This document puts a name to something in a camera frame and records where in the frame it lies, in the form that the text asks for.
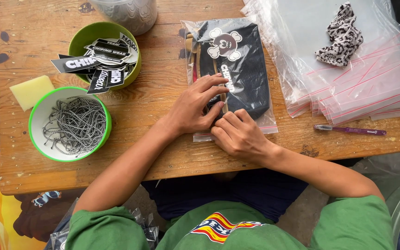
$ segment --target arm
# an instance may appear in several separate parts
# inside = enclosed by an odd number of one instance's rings
[[[375,195],[384,200],[374,182],[362,174],[270,142],[244,109],[226,113],[211,133],[217,138],[216,144],[230,155],[301,179],[329,196]]]
[[[228,79],[221,74],[200,78],[175,101],[168,115],[161,118],[133,146],[112,162],[84,191],[73,213],[79,210],[103,211],[125,203],[137,189],[161,151],[181,134],[208,129],[223,107],[216,103],[203,116],[203,108],[214,96],[229,91]]]

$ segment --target dark pants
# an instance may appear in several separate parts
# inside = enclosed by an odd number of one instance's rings
[[[269,169],[240,171],[231,181],[218,181],[212,175],[198,175],[144,181],[142,186],[155,201],[157,211],[165,220],[179,217],[213,201],[242,202],[279,221],[308,183]]]

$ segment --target stack of plastic bags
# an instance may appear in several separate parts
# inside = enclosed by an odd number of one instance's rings
[[[388,0],[350,0],[363,44],[347,67],[316,60],[330,46],[326,28],[345,0],[244,0],[257,15],[291,117],[311,109],[331,125],[400,116],[400,25]]]

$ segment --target cartoon skull graphic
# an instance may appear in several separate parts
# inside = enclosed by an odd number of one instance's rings
[[[208,48],[208,54],[212,58],[225,56],[230,61],[235,61],[240,58],[240,52],[237,49],[237,43],[242,41],[242,36],[237,31],[232,31],[230,34],[223,33],[221,29],[215,28],[209,32],[209,36],[214,38],[212,47]]]

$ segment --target black pouch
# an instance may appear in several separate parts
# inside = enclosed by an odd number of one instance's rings
[[[239,109],[245,109],[254,120],[261,117],[270,108],[271,96],[257,25],[247,18],[194,24],[191,28],[186,25],[185,30],[187,66],[192,68],[189,82],[218,72],[229,79],[226,87],[230,92],[211,99],[206,109],[221,100],[225,106],[218,119]]]

